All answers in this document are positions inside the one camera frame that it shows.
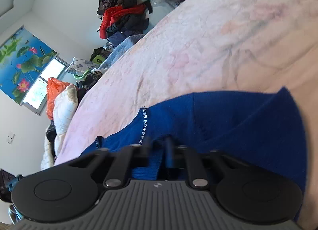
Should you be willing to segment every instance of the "logo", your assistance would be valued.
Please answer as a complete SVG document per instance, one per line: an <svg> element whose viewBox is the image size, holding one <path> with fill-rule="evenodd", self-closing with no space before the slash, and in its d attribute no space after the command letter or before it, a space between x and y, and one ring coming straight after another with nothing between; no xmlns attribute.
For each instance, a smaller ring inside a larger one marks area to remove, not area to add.
<svg viewBox="0 0 318 230"><path fill-rule="evenodd" d="M155 183L155 184L154 184L154 187L156 187L156 188L160 188L161 186L162 186L161 183Z"/></svg>

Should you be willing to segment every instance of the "gray ribbed panel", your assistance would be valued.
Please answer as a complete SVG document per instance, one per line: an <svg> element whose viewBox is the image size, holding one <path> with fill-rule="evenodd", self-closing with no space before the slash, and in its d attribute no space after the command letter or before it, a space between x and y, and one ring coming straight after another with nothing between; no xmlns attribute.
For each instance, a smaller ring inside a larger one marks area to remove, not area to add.
<svg viewBox="0 0 318 230"><path fill-rule="evenodd" d="M206 191L193 190L184 181L137 181L107 191L91 211L57 224L22 220L12 230L299 230L288 221L256 226L224 213Z"/></svg>

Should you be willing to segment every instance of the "window pane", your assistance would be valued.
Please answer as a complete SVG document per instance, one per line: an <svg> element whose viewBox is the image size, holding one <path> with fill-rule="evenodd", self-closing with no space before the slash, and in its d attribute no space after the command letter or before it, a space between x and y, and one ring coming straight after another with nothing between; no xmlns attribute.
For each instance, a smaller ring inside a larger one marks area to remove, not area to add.
<svg viewBox="0 0 318 230"><path fill-rule="evenodd" d="M29 103L35 109L39 109L43 99L47 95L47 83L38 78L25 96L23 102Z"/></svg>
<svg viewBox="0 0 318 230"><path fill-rule="evenodd" d="M50 77L57 78L60 73L64 70L65 65L60 63L57 59L52 59L47 67L41 73L41 77L47 80Z"/></svg>

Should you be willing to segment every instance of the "red garment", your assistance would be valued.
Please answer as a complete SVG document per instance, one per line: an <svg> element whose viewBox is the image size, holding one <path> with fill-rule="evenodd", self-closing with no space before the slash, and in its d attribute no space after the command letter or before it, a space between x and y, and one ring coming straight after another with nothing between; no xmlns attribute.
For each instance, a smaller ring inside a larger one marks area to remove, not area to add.
<svg viewBox="0 0 318 230"><path fill-rule="evenodd" d="M121 5L108 8L104 12L103 21L101 23L100 27L100 38L106 39L106 29L119 20L121 17L127 15L127 14L143 14L145 11L146 6L144 4L135 5L132 8L124 9Z"/></svg>

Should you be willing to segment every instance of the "window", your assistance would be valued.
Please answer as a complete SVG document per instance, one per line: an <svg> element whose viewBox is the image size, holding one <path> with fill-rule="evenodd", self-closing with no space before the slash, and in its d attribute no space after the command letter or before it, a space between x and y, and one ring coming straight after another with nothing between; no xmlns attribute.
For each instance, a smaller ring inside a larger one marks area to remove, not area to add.
<svg viewBox="0 0 318 230"><path fill-rule="evenodd" d="M47 103L47 80L48 78L62 78L68 64L59 57L54 57L46 68L41 72L38 79L33 83L29 92L23 99L23 105L38 115Z"/></svg>

